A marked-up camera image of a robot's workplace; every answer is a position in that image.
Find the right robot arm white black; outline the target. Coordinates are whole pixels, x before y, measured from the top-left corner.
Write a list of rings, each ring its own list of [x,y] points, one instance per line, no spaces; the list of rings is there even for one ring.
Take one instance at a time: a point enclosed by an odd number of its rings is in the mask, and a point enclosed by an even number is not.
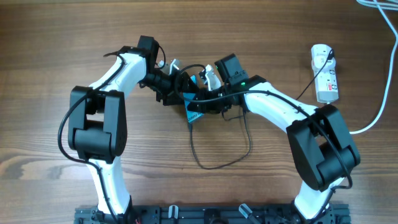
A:
[[[266,79],[250,77],[231,54],[203,67],[204,88],[184,68],[178,70],[174,91],[188,102],[190,111],[222,113],[240,106],[272,122],[287,134],[302,185],[294,199],[301,222],[316,223],[329,215],[330,199],[337,190],[353,186],[352,170],[361,162],[347,125],[333,105],[321,108],[301,103],[276,90]]]

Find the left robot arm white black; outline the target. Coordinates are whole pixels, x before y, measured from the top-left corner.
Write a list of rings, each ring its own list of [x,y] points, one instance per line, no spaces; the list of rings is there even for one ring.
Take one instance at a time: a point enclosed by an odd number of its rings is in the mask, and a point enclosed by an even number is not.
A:
[[[156,93],[165,106],[181,105],[173,90],[175,71],[156,66],[162,47],[153,37],[140,36],[137,46],[113,52],[115,64],[90,86],[76,86],[58,137],[68,126],[68,145],[77,152],[75,162],[85,164],[96,187],[98,204],[89,221],[135,223],[137,216],[127,191],[121,155],[127,143],[125,100],[136,85]]]

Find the blue screen Galaxy smartphone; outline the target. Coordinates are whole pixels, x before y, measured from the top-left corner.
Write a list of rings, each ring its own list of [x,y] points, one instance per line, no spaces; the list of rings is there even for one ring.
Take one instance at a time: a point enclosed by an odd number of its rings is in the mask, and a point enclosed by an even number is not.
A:
[[[194,93],[183,93],[183,97],[189,98],[190,100],[192,100],[194,96],[195,96]],[[185,111],[187,115],[188,124],[193,124],[194,122],[196,122],[197,120],[199,120],[204,116],[203,113],[191,109],[191,107],[189,106],[190,104],[189,101],[185,100],[184,103],[185,103]]]

